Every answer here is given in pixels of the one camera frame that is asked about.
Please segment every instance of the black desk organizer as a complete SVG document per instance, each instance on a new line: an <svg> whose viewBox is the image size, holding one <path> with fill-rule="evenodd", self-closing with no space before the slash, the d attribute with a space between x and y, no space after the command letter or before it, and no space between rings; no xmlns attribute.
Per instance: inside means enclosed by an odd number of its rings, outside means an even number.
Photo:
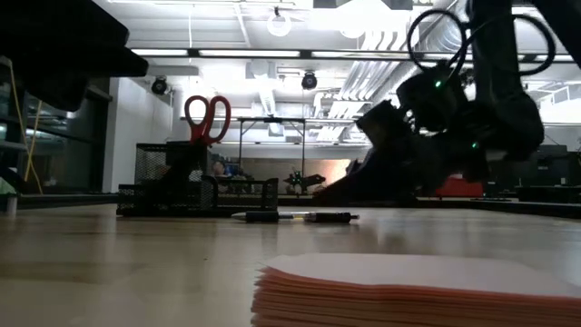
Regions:
<svg viewBox="0 0 581 327"><path fill-rule="evenodd" d="M206 174L209 160L205 146L137 144L135 184L119 185L117 214L230 217L249 210L278 209L277 178L216 179Z"/></svg>

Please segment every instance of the red scissors handle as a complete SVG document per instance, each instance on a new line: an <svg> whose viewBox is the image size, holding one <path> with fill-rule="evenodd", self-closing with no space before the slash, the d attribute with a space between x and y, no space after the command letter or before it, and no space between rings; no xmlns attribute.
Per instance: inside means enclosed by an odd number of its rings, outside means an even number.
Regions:
<svg viewBox="0 0 581 327"><path fill-rule="evenodd" d="M202 101L206 107L206 113L199 124L193 121L192 115L190 113L190 105L196 100ZM222 130L218 136L210 137L210 130L212 129L214 116L216 115L216 104L219 102L223 103L226 107L226 119L224 121L224 126L222 127ZM200 141L202 141L205 145L214 144L219 142L224 137L224 135L226 135L226 132L228 132L231 120L231 106L228 102L228 99L223 96L214 96L209 103L208 100L201 95L190 96L188 100L186 100L183 110L185 112L185 120L190 125L190 130L192 132L190 137L190 143L192 144Z"/></svg>

